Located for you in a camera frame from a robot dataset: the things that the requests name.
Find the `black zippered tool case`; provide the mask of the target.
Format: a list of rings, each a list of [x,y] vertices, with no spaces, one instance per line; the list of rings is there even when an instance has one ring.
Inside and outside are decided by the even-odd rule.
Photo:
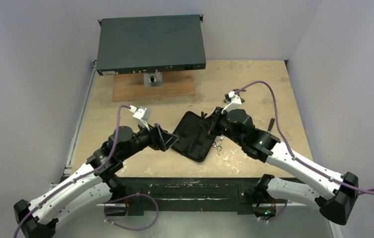
[[[171,148],[188,159],[203,162],[216,138],[208,135],[205,119],[194,112],[186,112],[173,132],[179,140]]]

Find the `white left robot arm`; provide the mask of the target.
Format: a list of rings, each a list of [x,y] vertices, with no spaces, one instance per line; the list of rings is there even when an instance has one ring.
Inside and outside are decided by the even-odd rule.
[[[126,186],[116,175],[124,160],[149,147],[165,152],[178,141],[159,124],[140,127],[138,132],[119,126],[79,169],[47,193],[13,206],[17,228],[26,238],[51,238],[59,225],[89,205],[127,201]]]

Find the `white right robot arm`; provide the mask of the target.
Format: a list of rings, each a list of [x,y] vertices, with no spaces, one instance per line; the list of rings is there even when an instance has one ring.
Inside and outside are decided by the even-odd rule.
[[[262,202],[285,195],[289,200],[314,206],[329,221],[346,225],[358,198],[359,178],[352,172],[341,174],[324,168],[289,149],[285,142],[253,124],[243,109],[223,112],[221,107],[205,119],[207,133],[224,136],[241,147],[250,158],[278,167],[301,181],[276,185],[272,178],[255,188]]]

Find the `dark metal pipe fitting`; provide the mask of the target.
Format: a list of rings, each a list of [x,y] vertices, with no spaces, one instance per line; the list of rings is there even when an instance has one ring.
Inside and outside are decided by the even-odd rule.
[[[239,89],[233,89],[233,90],[229,91],[228,93],[226,93],[225,96],[224,96],[225,98],[224,98],[223,102],[224,102],[225,104],[231,103],[232,98],[233,98],[235,92],[237,92],[238,90],[239,90]],[[241,97],[240,93],[238,93],[237,96],[238,96],[239,99],[241,100],[241,103],[244,103],[244,102],[245,102],[245,99]]]

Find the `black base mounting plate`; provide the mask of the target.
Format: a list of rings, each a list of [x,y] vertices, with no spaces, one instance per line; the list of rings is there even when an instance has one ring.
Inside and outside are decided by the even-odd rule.
[[[112,215],[142,216],[146,211],[235,212],[274,216],[285,199],[273,199],[259,178],[120,178],[111,201],[123,206]]]

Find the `wooden board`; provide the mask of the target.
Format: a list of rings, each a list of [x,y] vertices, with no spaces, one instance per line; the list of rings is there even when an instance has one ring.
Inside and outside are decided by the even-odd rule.
[[[188,96],[196,93],[194,77],[186,71],[163,72],[163,85],[147,87],[143,74],[115,75],[112,90],[112,101],[135,101],[177,96]]]

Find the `dark green rack device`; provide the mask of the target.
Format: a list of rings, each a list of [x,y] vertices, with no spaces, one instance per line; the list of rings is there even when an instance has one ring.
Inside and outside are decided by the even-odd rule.
[[[205,69],[202,19],[199,14],[101,19],[98,74]]]

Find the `grey metal bracket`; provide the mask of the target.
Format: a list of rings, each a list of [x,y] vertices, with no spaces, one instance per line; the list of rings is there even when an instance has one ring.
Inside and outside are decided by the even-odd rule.
[[[163,85],[162,74],[160,72],[144,73],[143,74],[144,86],[148,87],[160,87]]]

